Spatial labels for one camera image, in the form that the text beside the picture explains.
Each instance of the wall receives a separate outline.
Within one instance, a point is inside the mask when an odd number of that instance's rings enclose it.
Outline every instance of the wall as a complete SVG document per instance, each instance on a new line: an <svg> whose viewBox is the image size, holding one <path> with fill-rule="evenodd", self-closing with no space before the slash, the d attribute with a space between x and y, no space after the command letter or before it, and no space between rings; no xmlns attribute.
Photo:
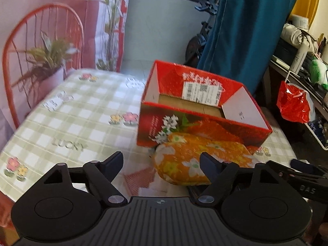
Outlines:
<svg viewBox="0 0 328 246"><path fill-rule="evenodd" d="M209 15L189 0L130 0L124 60L182 63L189 40Z"/></svg>
<svg viewBox="0 0 328 246"><path fill-rule="evenodd" d="M319 0L317 13L309 32L317 39L321 33L328 36L328 0Z"/></svg>

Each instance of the barcode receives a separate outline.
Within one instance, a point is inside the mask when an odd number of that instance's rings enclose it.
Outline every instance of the barcode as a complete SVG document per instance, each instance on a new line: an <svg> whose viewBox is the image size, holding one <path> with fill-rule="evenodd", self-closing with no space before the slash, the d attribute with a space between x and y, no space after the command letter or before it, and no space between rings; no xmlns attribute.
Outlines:
<svg viewBox="0 0 328 246"><path fill-rule="evenodd" d="M187 90L187 100L191 100L191 94L192 94L192 84L188 84L188 90Z"/></svg>
<svg viewBox="0 0 328 246"><path fill-rule="evenodd" d="M207 85L201 85L199 91L207 91Z"/></svg>

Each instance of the open box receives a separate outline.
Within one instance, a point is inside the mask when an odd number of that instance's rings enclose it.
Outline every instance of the open box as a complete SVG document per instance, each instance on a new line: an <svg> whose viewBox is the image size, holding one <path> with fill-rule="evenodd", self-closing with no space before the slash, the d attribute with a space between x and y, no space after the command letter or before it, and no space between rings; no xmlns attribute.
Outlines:
<svg viewBox="0 0 328 246"><path fill-rule="evenodd" d="M245 145L253 154L272 129L242 83L184 65L155 61L142 96L137 145L171 132Z"/></svg>

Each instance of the ribbed black surface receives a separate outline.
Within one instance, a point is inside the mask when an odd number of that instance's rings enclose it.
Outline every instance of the ribbed black surface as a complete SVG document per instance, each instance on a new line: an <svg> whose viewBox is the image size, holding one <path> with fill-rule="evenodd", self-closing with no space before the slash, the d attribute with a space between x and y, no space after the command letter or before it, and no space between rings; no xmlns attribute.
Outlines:
<svg viewBox="0 0 328 246"><path fill-rule="evenodd" d="M15 246L242 246L264 245L236 236L215 211L193 205L189 198L134 197L122 208L106 210L100 222L70 241L39 243L21 239ZM281 246L305 246L301 240Z"/></svg>

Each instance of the chair backrest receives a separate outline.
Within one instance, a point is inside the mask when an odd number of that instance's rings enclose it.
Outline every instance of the chair backrest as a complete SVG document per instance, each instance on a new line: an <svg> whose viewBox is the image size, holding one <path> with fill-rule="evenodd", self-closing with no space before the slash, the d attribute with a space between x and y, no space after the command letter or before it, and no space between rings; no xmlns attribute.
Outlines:
<svg viewBox="0 0 328 246"><path fill-rule="evenodd" d="M47 33L50 40L65 38L73 43L79 52L66 63L66 70L81 68L84 32L77 13L68 5L52 3L27 14L9 36L2 60L6 95L16 128L40 102L39 82L36 84L33 79L24 79L19 84L14 83L32 68L32 64L27 61L26 50L43 47L41 31Z"/></svg>

